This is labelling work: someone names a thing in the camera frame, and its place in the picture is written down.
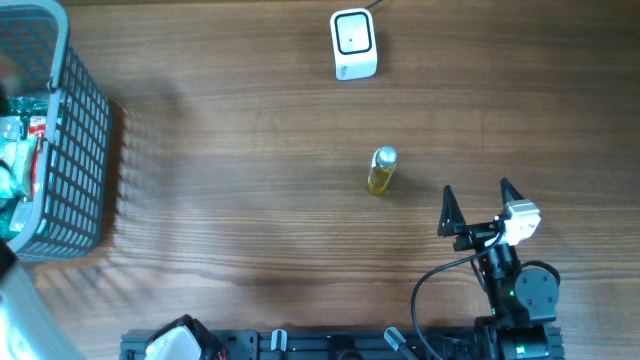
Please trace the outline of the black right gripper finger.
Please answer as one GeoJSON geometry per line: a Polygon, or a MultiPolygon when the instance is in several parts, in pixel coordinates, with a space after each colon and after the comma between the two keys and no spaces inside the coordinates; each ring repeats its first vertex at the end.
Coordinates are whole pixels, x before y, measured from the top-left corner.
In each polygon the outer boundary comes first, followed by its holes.
{"type": "Polygon", "coordinates": [[[501,189],[502,202],[504,204],[507,204],[512,201],[520,201],[524,199],[524,196],[516,190],[516,188],[507,178],[501,179],[500,189],[501,189]]]}
{"type": "Polygon", "coordinates": [[[443,188],[443,205],[437,235],[451,237],[466,232],[466,221],[450,185],[443,188]]]}

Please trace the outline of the yellow dish soap bottle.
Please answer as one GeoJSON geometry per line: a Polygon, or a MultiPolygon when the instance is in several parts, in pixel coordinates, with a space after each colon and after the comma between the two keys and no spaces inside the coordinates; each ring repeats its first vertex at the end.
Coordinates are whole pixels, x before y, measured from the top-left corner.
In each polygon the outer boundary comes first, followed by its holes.
{"type": "Polygon", "coordinates": [[[367,179],[368,189],[372,194],[381,196],[386,192],[397,161],[397,151],[391,146],[383,146],[373,154],[367,179]]]}

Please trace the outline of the teal wet wipes pack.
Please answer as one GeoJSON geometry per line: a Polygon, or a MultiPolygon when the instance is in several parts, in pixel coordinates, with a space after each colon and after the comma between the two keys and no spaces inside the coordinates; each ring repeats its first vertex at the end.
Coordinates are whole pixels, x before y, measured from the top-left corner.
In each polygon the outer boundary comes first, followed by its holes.
{"type": "Polygon", "coordinates": [[[11,199],[32,196],[36,139],[1,139],[1,197],[11,199]]]}

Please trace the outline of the red white tissue box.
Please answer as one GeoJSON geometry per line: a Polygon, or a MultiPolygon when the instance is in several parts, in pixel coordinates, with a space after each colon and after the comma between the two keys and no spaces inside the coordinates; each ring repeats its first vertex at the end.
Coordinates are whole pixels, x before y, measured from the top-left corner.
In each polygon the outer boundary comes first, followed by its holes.
{"type": "Polygon", "coordinates": [[[45,115],[33,115],[29,119],[28,138],[33,140],[35,148],[33,152],[33,162],[31,168],[31,195],[34,195],[37,186],[37,165],[38,158],[42,153],[43,141],[45,139],[47,129],[47,117],[45,115]]]}

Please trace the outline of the green gloves package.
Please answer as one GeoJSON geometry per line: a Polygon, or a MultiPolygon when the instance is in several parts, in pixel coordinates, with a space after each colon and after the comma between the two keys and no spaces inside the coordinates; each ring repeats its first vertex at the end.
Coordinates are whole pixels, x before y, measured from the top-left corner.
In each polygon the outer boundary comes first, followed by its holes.
{"type": "MultiPolygon", "coordinates": [[[[1,110],[1,139],[9,141],[28,138],[29,119],[33,115],[47,117],[46,100],[18,97],[9,98],[6,107],[1,110]]],[[[9,242],[26,226],[33,208],[33,197],[1,197],[1,239],[9,242]]]]}

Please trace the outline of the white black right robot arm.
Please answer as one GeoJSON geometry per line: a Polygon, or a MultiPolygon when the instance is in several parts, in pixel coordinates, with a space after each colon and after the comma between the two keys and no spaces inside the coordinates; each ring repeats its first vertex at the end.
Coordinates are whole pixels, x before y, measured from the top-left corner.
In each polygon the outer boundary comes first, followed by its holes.
{"type": "Polygon", "coordinates": [[[448,349],[468,359],[553,359],[562,351],[550,324],[557,318],[561,277],[542,261],[522,262],[516,246],[531,238],[541,223],[540,210],[511,182],[500,181],[503,208],[493,220],[466,222],[447,185],[437,234],[453,237],[456,252],[471,251],[490,316],[449,339],[448,349]]]}

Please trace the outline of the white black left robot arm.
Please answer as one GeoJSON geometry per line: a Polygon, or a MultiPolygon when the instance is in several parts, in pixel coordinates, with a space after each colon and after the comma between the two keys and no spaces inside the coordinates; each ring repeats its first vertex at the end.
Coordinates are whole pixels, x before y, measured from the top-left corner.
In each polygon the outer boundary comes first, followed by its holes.
{"type": "MultiPolygon", "coordinates": [[[[57,325],[15,253],[1,244],[1,357],[83,359],[57,325]]],[[[145,360],[224,359],[225,347],[197,319],[184,315],[143,343],[145,360]]]]}

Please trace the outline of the white barcode scanner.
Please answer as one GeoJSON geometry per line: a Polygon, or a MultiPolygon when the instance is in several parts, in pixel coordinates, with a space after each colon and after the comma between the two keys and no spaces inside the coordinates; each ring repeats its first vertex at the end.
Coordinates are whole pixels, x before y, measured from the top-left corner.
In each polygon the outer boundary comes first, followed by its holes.
{"type": "Polygon", "coordinates": [[[329,24],[336,78],[348,81],[375,75],[378,54],[371,12],[366,8],[340,10],[329,24]]]}

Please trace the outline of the dark grey plastic shopping basket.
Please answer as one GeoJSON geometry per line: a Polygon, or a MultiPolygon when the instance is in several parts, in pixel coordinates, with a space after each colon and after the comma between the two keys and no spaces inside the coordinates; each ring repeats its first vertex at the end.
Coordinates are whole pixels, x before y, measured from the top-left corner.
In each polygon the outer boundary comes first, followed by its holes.
{"type": "Polygon", "coordinates": [[[84,256],[101,240],[108,101],[72,46],[69,18],[56,1],[2,2],[1,53],[17,67],[18,96],[48,105],[33,197],[17,208],[24,226],[7,244],[25,261],[84,256]]]}

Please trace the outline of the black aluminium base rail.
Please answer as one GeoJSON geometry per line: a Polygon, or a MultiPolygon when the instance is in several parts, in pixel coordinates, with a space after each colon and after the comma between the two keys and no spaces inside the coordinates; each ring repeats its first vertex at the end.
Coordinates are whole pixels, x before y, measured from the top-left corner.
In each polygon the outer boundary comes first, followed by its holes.
{"type": "MultiPolygon", "coordinates": [[[[290,332],[284,350],[271,348],[271,335],[256,330],[214,330],[229,360],[338,360],[351,351],[363,360],[402,360],[405,356],[383,338],[381,331],[290,332]]],[[[537,349],[531,339],[502,338],[490,350],[481,334],[470,327],[435,329],[430,343],[444,359],[548,359],[564,360],[565,350],[558,328],[550,330],[549,344],[537,349]]]]}

